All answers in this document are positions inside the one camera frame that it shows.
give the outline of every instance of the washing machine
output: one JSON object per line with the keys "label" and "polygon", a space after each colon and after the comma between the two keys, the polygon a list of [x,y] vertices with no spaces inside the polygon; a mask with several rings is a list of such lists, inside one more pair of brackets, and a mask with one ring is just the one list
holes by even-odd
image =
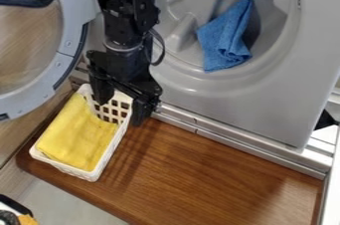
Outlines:
{"label": "washing machine", "polygon": [[[164,90],[155,116],[209,138],[276,145],[295,155],[289,149],[306,146],[339,77],[340,6],[337,0],[255,0],[245,37],[253,57],[207,74],[196,31],[237,1],[156,0],[166,56],[150,68]],[[83,50],[104,50],[96,0],[59,0],[39,12],[0,10],[2,120],[51,98]],[[159,50],[156,43],[155,57]]]}

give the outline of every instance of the yellow towel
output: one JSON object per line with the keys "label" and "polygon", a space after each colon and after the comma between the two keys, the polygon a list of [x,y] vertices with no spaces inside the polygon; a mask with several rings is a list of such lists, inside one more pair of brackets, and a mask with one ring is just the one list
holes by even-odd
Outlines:
{"label": "yellow towel", "polygon": [[80,94],[74,94],[38,141],[48,158],[93,171],[111,142],[117,124],[94,115]]}

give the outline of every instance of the black cable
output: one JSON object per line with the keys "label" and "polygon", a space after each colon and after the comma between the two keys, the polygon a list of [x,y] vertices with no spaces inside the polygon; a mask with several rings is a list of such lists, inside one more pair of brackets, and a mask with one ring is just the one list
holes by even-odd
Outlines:
{"label": "black cable", "polygon": [[53,1],[54,0],[0,0],[0,6],[43,8],[51,5]]}
{"label": "black cable", "polygon": [[164,40],[163,40],[162,36],[157,31],[155,31],[154,29],[151,29],[149,31],[149,34],[152,35],[152,37],[154,39],[156,39],[161,44],[161,46],[162,46],[162,53],[161,53],[161,55],[159,56],[159,59],[156,62],[152,62],[150,56],[146,55],[146,58],[149,61],[149,63],[152,66],[156,67],[156,66],[160,65],[163,62],[163,60],[164,60],[164,57],[165,57],[165,43],[164,43]]}

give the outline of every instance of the plastic basket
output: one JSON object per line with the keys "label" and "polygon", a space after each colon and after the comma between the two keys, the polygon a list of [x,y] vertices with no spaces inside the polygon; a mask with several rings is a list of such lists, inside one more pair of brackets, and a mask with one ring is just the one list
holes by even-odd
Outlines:
{"label": "plastic basket", "polygon": [[30,154],[33,158],[49,163],[63,173],[67,173],[87,181],[97,181],[126,133],[132,115],[132,98],[124,93],[116,91],[114,97],[108,102],[108,104],[99,106],[98,103],[93,100],[93,92],[90,85],[82,85],[78,90],[78,93],[85,97],[91,111],[99,118],[105,121],[117,123],[119,126],[111,143],[107,147],[102,158],[99,160],[94,171],[83,171],[49,159],[44,153],[36,148],[37,142],[31,147]]}

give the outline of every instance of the wooden surface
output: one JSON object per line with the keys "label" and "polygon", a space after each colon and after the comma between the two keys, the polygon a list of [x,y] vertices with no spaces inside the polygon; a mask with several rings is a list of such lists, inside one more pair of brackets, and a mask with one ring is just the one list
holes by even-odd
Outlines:
{"label": "wooden surface", "polygon": [[0,7],[0,94],[30,83],[52,62],[63,19],[57,2],[43,9]]}
{"label": "wooden surface", "polygon": [[131,128],[100,180],[58,172],[28,154],[19,167],[131,224],[309,225],[322,182],[150,119]]}

